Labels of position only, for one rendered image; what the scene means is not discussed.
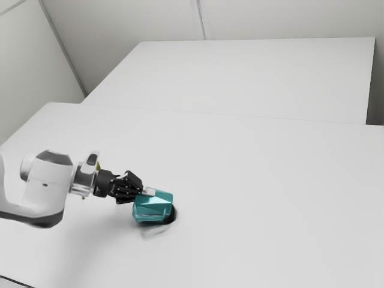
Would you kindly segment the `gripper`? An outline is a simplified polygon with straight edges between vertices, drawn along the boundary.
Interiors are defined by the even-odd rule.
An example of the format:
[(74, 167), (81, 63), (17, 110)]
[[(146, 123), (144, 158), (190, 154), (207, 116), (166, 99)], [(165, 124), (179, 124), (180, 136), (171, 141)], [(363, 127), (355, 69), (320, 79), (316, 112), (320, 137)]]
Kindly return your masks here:
[(93, 190), (94, 196), (102, 198), (110, 196), (115, 198), (117, 204), (125, 204), (134, 202), (136, 195), (139, 194), (155, 196), (156, 190), (144, 186), (142, 180), (129, 170), (121, 176), (114, 175), (109, 170), (98, 171)]

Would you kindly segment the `teal faceted mug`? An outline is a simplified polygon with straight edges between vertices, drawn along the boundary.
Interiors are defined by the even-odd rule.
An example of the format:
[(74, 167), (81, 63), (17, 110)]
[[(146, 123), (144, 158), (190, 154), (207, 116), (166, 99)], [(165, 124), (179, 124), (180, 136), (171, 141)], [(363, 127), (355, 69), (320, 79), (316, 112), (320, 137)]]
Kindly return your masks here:
[(133, 202), (133, 218), (137, 223), (170, 224), (176, 218), (173, 194), (155, 190), (153, 196), (138, 194)]

